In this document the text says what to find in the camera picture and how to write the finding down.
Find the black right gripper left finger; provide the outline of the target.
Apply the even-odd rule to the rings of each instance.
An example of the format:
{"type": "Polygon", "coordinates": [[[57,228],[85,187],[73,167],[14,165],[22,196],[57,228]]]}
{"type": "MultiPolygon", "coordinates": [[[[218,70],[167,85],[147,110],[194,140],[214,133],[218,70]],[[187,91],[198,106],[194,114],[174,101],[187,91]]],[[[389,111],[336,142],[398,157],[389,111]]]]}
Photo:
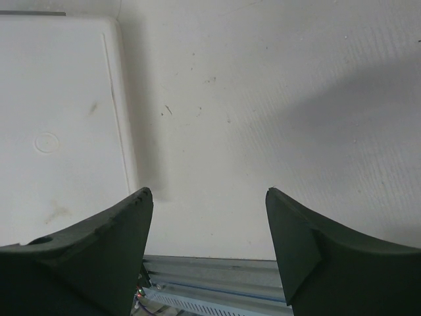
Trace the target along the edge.
{"type": "Polygon", "coordinates": [[[68,228],[1,247],[1,314],[129,315],[152,215],[142,188],[68,228]]]}

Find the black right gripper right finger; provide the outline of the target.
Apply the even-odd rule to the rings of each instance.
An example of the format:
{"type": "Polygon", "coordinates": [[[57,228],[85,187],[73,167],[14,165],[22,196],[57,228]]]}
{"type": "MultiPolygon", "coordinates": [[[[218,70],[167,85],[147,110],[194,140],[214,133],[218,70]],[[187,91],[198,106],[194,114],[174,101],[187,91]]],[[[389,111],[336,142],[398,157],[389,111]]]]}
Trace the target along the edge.
{"type": "Polygon", "coordinates": [[[357,232],[276,188],[265,204],[294,315],[420,314],[420,249],[357,232]]]}

